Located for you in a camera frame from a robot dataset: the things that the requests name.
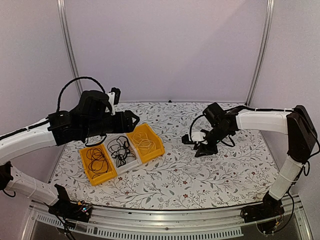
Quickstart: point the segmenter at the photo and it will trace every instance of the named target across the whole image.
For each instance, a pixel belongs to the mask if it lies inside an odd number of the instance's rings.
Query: floral tablecloth
[[[165,154],[92,186],[79,154],[84,144],[72,142],[65,147],[51,184],[64,186],[73,200],[137,209],[199,209],[260,201],[278,170],[258,131],[238,131],[232,137],[235,147],[219,143],[219,153],[212,156],[196,158],[193,146],[181,143],[181,136],[188,133],[193,119],[207,105],[120,103],[118,111],[131,110],[140,117],[140,123],[152,127],[163,141]],[[221,106],[227,109],[235,104]],[[194,125],[194,130],[200,129],[211,129],[205,118]]]

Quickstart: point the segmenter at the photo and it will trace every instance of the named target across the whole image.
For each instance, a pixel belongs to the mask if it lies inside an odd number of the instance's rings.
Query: floral pattern
[[[235,147],[218,144],[218,154],[194,157],[181,136],[208,103],[120,103],[162,139],[165,154],[97,186],[82,166],[80,141],[67,144],[51,184],[64,186],[73,200],[136,209],[199,209],[260,201],[278,174],[267,146],[256,130],[238,131]],[[225,109],[235,104],[223,103]],[[210,130],[200,118],[195,130]]]

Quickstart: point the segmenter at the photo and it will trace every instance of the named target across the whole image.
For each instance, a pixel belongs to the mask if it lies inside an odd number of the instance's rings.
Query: white floral surface
[[[194,157],[192,145],[183,145],[193,119],[208,103],[121,103],[117,110],[131,110],[161,137],[165,154],[118,177],[92,186],[79,150],[82,142],[69,143],[51,184],[66,188],[73,200],[97,205],[138,209],[198,209],[259,201],[278,174],[261,134],[238,131],[235,147],[218,144],[219,153]],[[225,109],[235,104],[224,103]],[[194,129],[210,130],[205,118]]]

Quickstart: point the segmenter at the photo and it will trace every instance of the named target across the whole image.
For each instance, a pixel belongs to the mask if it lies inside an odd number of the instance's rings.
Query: perforated metal strip
[[[54,216],[37,213],[36,219],[39,222],[63,229],[61,222],[59,222]],[[75,230],[75,232],[112,240],[222,240],[243,236],[240,227],[206,232],[137,233],[130,231],[111,230],[105,227],[89,225],[86,229],[86,232],[77,230]]]

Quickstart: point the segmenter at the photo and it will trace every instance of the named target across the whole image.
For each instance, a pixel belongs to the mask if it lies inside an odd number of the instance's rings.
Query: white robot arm
[[[281,199],[298,180],[309,158],[319,153],[318,151],[311,154],[316,143],[319,147],[319,141],[305,107],[298,105],[293,109],[282,110],[237,106],[223,110],[217,103],[213,103],[199,117],[205,117],[210,122],[212,130],[192,133],[193,122],[189,134],[182,137],[184,144],[194,144],[194,149],[197,150],[196,157],[217,154],[217,143],[235,135],[239,130],[271,131],[288,136],[288,156],[275,182],[263,197],[262,203],[245,206],[241,211],[245,222],[283,214]]]
[[[11,165],[11,160],[38,149],[61,146],[71,141],[82,141],[93,136],[132,132],[139,117],[131,111],[115,111],[120,90],[111,92],[84,91],[79,104],[71,111],[50,114],[33,125],[0,136],[0,190],[14,191],[49,206],[49,212],[77,221],[87,222],[89,204],[81,208],[72,203],[64,187],[41,182]]]

